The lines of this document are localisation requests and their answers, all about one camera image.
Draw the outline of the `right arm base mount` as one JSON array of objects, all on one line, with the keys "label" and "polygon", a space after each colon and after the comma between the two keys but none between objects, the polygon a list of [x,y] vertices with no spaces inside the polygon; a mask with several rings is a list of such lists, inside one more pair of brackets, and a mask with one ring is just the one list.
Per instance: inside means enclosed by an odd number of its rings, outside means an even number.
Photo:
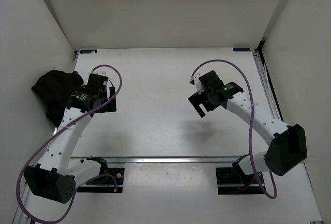
[{"label": "right arm base mount", "polygon": [[245,175],[233,168],[239,157],[216,157],[215,172],[219,195],[263,195],[253,174]]}]

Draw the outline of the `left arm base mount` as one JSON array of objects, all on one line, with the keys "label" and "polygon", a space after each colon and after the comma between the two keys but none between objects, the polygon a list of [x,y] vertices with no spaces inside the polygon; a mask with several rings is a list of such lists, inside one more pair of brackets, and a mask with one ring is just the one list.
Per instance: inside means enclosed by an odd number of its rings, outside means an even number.
[{"label": "left arm base mount", "polygon": [[108,164],[107,174],[78,188],[79,193],[122,193],[124,188],[124,164]]}]

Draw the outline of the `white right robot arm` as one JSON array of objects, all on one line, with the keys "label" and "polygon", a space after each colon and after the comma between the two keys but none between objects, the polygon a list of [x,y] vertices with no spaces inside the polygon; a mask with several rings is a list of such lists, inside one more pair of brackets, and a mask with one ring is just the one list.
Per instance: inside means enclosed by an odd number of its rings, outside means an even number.
[{"label": "white right robot arm", "polygon": [[252,105],[248,95],[234,82],[224,84],[215,71],[190,78],[196,93],[189,97],[200,117],[223,107],[237,115],[265,141],[268,149],[250,153],[233,163],[232,176],[240,183],[251,174],[272,172],[283,176],[307,158],[306,135],[302,126],[293,126],[276,119],[257,105]]}]

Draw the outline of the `black pleated skirt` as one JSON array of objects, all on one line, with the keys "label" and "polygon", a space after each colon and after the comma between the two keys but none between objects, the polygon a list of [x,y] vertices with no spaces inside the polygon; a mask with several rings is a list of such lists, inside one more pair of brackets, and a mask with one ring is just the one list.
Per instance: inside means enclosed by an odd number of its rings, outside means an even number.
[{"label": "black pleated skirt", "polygon": [[32,86],[32,91],[46,105],[46,117],[55,127],[59,127],[71,93],[84,83],[76,72],[66,73],[51,70],[42,75]]}]

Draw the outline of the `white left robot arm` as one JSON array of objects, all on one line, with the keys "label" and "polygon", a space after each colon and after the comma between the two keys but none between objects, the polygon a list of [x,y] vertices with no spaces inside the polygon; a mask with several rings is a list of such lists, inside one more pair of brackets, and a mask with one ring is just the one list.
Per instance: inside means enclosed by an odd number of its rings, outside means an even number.
[{"label": "white left robot arm", "polygon": [[69,162],[83,130],[93,118],[92,114],[84,116],[84,113],[98,108],[115,94],[115,87],[108,83],[104,72],[90,73],[87,84],[71,93],[58,128],[61,134],[51,141],[35,166],[24,170],[24,178],[34,195],[67,203],[80,185],[107,180],[108,166],[103,158],[87,157],[74,167]]}]

